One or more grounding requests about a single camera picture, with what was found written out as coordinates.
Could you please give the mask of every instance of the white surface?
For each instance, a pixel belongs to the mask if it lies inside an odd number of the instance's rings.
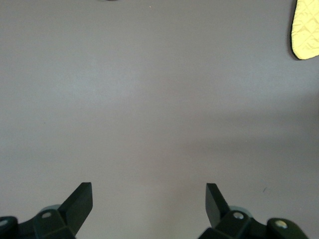
[[[195,239],[205,184],[319,239],[319,58],[292,0],[0,0],[0,214],[93,184],[79,239]]]

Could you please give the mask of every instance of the yellow quilted fabric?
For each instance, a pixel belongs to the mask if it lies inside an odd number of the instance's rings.
[[[302,60],[319,55],[319,0],[298,0],[292,27],[292,48]]]

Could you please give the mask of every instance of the metal bolt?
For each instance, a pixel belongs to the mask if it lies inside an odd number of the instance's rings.
[[[283,229],[287,229],[287,228],[288,228],[287,223],[285,223],[285,222],[282,221],[282,220],[277,220],[277,221],[275,221],[275,224],[276,224],[276,226],[278,226],[279,228],[283,228]]]
[[[240,212],[235,212],[233,215],[236,219],[244,219],[244,215],[242,215]]]
[[[51,217],[51,216],[52,216],[51,213],[44,213],[44,214],[42,214],[42,218],[49,218],[49,217]]]
[[[0,222],[0,227],[3,227],[4,225],[6,225],[8,223],[8,220],[2,220]]]

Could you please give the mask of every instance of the quilted pad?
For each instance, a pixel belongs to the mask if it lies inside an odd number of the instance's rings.
[[[319,55],[319,0],[298,0],[292,27],[292,48],[302,60]]]

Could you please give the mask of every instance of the gray floor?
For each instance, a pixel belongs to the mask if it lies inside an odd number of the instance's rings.
[[[319,239],[319,57],[295,0],[0,0],[0,214],[93,184],[79,239],[195,239],[205,184]]]

